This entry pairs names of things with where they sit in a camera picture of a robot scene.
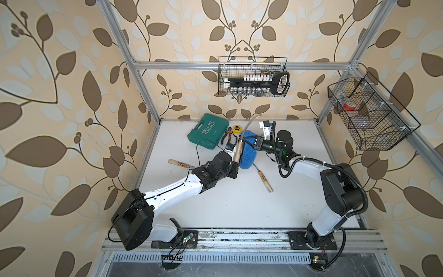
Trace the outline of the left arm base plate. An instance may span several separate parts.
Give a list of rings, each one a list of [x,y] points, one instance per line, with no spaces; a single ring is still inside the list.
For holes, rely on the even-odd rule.
[[[191,249],[195,249],[198,244],[198,231],[197,230],[184,230],[179,232],[171,241],[152,241],[152,249],[173,249],[174,247],[180,247],[187,245]]]

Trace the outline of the blue microfiber rag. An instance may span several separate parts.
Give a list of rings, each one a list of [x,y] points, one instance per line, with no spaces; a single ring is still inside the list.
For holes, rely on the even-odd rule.
[[[257,151],[254,148],[257,135],[250,130],[247,130],[244,135],[243,153],[239,163],[239,167],[247,170],[253,166],[257,156]]]

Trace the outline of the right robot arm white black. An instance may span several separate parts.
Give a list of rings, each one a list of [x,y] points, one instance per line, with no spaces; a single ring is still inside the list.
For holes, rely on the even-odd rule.
[[[312,248],[339,230],[347,219],[367,210],[368,195],[350,165],[332,165],[296,153],[293,150],[291,133],[286,130],[280,130],[278,133],[272,130],[269,139],[261,136],[250,139],[252,141],[248,144],[253,149],[274,155],[282,178],[288,178],[292,173],[300,173],[320,180],[326,205],[306,228],[305,241]]]

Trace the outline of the sickle wooden handle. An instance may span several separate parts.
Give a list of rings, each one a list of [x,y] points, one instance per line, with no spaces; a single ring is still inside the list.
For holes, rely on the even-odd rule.
[[[266,176],[264,173],[258,168],[258,166],[254,163],[253,166],[257,170],[258,175],[260,176],[260,179],[262,180],[264,186],[266,187],[267,191],[269,193],[273,193],[273,188],[271,187],[270,183],[268,182]]]
[[[241,132],[241,134],[239,136],[239,141],[238,141],[238,143],[237,143],[237,145],[236,145],[236,147],[234,149],[235,152],[234,152],[234,156],[233,156],[233,162],[235,162],[235,163],[239,163],[240,162],[241,156],[242,156],[242,153],[243,153],[243,145],[244,145],[243,139],[244,139],[244,136],[245,136],[245,132],[248,130],[250,124],[256,118],[258,118],[260,116],[261,116],[261,114],[257,114],[257,115],[252,116],[251,119],[249,120],[249,122],[247,123],[247,125],[245,126],[245,128],[242,130],[242,132]]]
[[[169,159],[168,163],[171,164],[171,165],[178,166],[178,167],[183,167],[183,168],[186,168],[186,169],[195,169],[196,168],[195,166],[192,166],[192,165],[190,165],[188,163],[180,162],[180,161],[177,161],[177,160],[174,160],[174,159]]]

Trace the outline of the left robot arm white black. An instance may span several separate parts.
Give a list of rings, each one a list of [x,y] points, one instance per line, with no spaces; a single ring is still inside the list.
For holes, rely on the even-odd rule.
[[[161,189],[130,191],[111,219],[111,228],[125,250],[133,250],[146,240],[174,247],[183,243],[185,231],[176,219],[160,222],[156,218],[179,202],[212,189],[222,179],[235,179],[239,163],[226,152],[219,152],[211,161],[189,169],[186,177]]]

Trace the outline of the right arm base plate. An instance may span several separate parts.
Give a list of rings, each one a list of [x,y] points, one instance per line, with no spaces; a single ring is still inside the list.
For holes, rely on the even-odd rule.
[[[318,236],[315,232],[291,231],[287,233],[292,250],[337,250],[333,234]]]

